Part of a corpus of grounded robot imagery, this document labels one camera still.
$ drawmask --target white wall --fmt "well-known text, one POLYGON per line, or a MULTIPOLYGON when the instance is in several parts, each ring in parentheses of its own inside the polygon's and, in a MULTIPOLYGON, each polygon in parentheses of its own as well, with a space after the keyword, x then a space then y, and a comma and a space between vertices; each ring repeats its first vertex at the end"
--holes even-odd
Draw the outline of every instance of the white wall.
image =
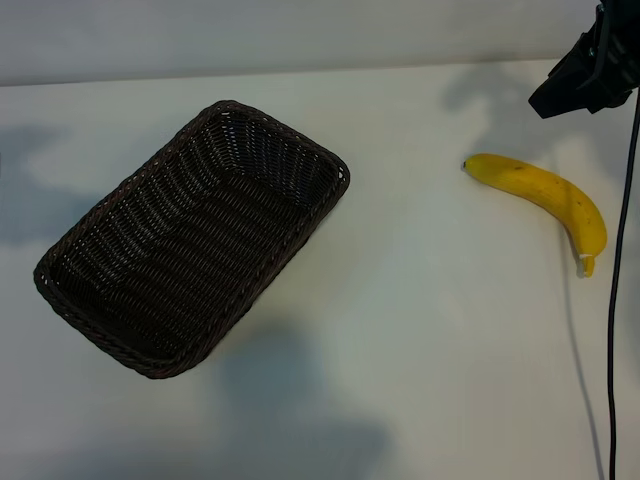
POLYGON ((595 0, 3 0, 0 85, 557 57, 595 0))

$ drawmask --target yellow banana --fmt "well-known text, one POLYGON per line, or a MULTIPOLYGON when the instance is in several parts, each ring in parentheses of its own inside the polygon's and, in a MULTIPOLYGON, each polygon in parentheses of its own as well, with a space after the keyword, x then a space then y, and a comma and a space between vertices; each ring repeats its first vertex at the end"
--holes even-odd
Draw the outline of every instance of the yellow banana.
POLYGON ((607 245, 607 228, 582 190, 554 173, 500 155, 474 155, 464 169, 476 180, 525 198, 560 220, 571 235, 585 277, 593 274, 595 257, 607 245))

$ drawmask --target white table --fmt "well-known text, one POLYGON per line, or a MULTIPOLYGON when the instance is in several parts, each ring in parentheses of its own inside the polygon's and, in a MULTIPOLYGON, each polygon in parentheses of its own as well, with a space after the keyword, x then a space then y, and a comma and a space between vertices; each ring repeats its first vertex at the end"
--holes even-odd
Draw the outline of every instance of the white table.
MULTIPOLYGON (((546 121, 553 62, 0 88, 0 477, 598 479, 606 316, 632 105, 546 121), (150 381, 57 317, 45 252, 202 108, 233 98, 341 156, 333 214, 200 366, 150 381), (610 242, 465 175, 554 170, 610 242)), ((640 213, 619 297, 619 478, 640 460, 640 213)))

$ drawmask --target black cable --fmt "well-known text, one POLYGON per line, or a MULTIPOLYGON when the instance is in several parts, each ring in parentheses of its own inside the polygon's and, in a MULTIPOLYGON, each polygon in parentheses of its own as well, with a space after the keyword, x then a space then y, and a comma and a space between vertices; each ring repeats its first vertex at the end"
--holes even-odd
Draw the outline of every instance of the black cable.
POLYGON ((640 92, 636 100, 636 113, 633 119, 631 131, 631 146, 629 147, 629 160, 627 161, 627 175, 624 182, 624 194, 622 196, 622 209, 618 224, 618 236, 616 237, 616 253, 613 262, 613 280, 611 281, 611 297, 609 298, 609 323, 607 326, 607 395, 609 397, 609 428, 611 432, 611 448, 609 450, 609 480, 616 479, 616 403, 613 396, 613 339, 614 320, 616 314, 616 299, 618 297, 618 278, 620 276, 620 261, 622 259, 622 241, 624 238, 624 225, 627 221, 629 210, 629 197, 631 196, 631 180, 633 179, 633 164, 636 158, 636 146, 638 144, 638 131, 640 130, 640 92))

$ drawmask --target dark brown wicker basket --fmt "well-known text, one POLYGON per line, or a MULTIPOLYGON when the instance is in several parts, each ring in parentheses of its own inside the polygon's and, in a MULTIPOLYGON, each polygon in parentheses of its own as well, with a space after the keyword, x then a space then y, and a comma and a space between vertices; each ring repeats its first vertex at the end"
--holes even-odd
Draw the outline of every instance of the dark brown wicker basket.
POLYGON ((62 237, 35 283, 120 363, 172 377, 209 355, 348 185, 333 153, 218 102, 62 237))

